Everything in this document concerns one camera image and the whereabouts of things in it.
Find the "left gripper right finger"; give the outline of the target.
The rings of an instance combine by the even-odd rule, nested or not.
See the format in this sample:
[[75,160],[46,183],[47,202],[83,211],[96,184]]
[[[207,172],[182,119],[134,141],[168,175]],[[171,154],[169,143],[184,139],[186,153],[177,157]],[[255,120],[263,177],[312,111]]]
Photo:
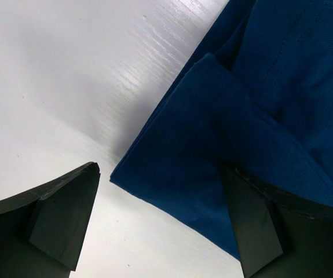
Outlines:
[[221,168],[244,277],[333,277],[333,207]]

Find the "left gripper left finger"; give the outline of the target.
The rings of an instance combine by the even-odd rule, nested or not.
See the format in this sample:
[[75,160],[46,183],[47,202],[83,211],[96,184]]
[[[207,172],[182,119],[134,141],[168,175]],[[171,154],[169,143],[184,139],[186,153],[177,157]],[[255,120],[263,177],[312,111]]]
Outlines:
[[0,200],[0,277],[69,277],[100,181],[97,163]]

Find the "navy blue t shirt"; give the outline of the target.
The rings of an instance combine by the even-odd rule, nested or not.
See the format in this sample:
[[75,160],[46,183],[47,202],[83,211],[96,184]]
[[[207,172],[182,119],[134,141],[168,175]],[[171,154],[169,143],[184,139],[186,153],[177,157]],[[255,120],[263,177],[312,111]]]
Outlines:
[[230,163],[333,206],[333,1],[230,1],[110,180],[236,257]]

